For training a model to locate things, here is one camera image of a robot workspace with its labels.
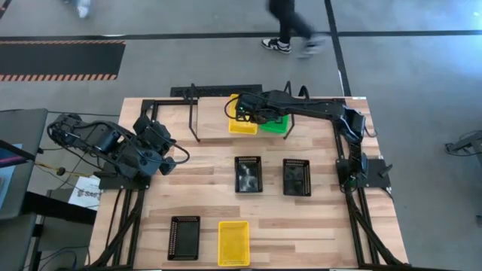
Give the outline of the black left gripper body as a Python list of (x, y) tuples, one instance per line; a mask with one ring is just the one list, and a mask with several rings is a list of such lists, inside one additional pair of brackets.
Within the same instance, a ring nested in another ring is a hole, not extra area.
[(160, 157), (158, 169), (162, 175), (169, 175), (176, 167), (172, 157)]

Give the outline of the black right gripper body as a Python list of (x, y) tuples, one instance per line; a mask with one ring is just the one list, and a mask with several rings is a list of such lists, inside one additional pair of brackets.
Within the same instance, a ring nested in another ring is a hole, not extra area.
[(242, 122), (265, 124), (272, 120), (272, 110), (267, 107), (271, 92), (241, 93), (235, 105), (235, 119)]

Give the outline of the green slotted plastic basket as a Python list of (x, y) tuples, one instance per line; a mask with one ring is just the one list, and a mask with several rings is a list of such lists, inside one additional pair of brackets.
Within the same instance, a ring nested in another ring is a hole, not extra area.
[(279, 117), (276, 120), (268, 121), (265, 124), (260, 124), (259, 128), (265, 132), (272, 132), (283, 134), (288, 130), (289, 116)]

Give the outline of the black slotted plastic basket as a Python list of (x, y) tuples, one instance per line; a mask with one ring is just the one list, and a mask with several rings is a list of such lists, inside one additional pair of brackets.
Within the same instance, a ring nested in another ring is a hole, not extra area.
[(262, 164), (259, 156), (234, 158), (235, 192), (260, 193), (263, 191)]
[(197, 260), (200, 245), (200, 216), (173, 216), (167, 260)]
[(309, 160), (283, 160), (283, 194), (286, 196), (311, 196)]

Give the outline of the black power strip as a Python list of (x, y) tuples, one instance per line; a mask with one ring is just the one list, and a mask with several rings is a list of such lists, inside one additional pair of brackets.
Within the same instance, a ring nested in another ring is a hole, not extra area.
[[(263, 91), (261, 84), (243, 84), (243, 85), (217, 85), (217, 86), (197, 86), (194, 87), (193, 95), (196, 97), (216, 97), (230, 96), (239, 93), (259, 94)], [(187, 97), (191, 95), (191, 87), (172, 87), (170, 90), (171, 97)]]

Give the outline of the white printed paper sheet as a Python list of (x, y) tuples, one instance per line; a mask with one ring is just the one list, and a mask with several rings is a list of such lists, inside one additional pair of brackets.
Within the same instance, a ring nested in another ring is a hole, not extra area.
[(100, 180), (95, 176), (80, 177), (75, 185), (68, 203), (97, 211), (102, 191), (99, 189)]

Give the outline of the person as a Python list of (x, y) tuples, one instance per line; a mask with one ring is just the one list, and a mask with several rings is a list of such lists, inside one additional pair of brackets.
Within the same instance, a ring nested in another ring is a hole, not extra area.
[(311, 57), (322, 50), (326, 37), (318, 34), (295, 10), (295, 0), (268, 0), (267, 9), (279, 22), (279, 36), (263, 39), (261, 45), (265, 49), (290, 54), (291, 33), (295, 32), (304, 40), (300, 58)]

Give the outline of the black furniture beam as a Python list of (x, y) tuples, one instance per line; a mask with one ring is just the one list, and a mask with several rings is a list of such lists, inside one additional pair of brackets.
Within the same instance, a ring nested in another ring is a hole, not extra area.
[(96, 211), (53, 199), (48, 196), (26, 192), (21, 207), (22, 214), (33, 213), (45, 217), (59, 218), (80, 224), (94, 225)]

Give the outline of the black-framed screen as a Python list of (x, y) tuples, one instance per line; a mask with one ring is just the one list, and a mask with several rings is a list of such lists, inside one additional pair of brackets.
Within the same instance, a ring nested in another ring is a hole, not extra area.
[(0, 168), (35, 162), (35, 158), (34, 154), (0, 140)]

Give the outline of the grey side table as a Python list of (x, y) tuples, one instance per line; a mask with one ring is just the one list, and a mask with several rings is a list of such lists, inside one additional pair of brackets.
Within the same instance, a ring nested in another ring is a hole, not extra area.
[[(47, 110), (29, 109), (0, 112), (0, 139), (36, 155), (41, 143)], [(33, 162), (14, 167), (5, 200), (0, 208), (0, 220), (10, 219), (21, 213), (23, 199), (33, 170)]]

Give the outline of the black orange-striped floor mat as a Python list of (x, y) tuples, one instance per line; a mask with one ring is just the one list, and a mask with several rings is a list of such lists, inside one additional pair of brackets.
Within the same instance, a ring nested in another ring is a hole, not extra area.
[(0, 81), (113, 81), (125, 41), (0, 41)]

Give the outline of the grey metal stand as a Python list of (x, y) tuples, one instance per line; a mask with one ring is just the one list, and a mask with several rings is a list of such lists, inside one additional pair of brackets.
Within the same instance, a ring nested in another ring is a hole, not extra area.
[(457, 142), (445, 144), (445, 152), (457, 157), (474, 156), (482, 166), (482, 130), (467, 132)]

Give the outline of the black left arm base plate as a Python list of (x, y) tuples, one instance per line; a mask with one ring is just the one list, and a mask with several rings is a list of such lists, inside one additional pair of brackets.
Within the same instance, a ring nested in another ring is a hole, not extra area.
[(138, 190), (150, 186), (151, 177), (135, 175), (128, 178), (117, 173), (111, 164), (107, 164), (101, 171), (93, 173), (100, 179), (99, 188), (101, 190)]

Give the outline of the black aluminium table frame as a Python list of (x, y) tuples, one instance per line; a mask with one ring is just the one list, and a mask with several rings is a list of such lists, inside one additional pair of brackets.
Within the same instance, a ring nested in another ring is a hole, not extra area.
[[(338, 150), (330, 122), (298, 116), (288, 137), (199, 139), (194, 106), (160, 100), (157, 118), (178, 147), (169, 175), (146, 190), (134, 266), (218, 267), (218, 224), (248, 221), (250, 267), (323, 268), (357, 264), (346, 198), (338, 186)], [(236, 193), (234, 158), (259, 156), (263, 191)], [(283, 160), (309, 160), (311, 196), (283, 194)], [(173, 216), (200, 216), (199, 258), (167, 260)]]

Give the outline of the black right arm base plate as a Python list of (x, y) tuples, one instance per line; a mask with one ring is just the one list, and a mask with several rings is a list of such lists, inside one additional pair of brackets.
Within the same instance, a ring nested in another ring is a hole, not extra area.
[(391, 187), (389, 171), (392, 165), (386, 165), (385, 160), (369, 159), (366, 173), (359, 177), (351, 177), (349, 174), (348, 160), (337, 160), (336, 168), (342, 191), (353, 191), (363, 188), (388, 188)]

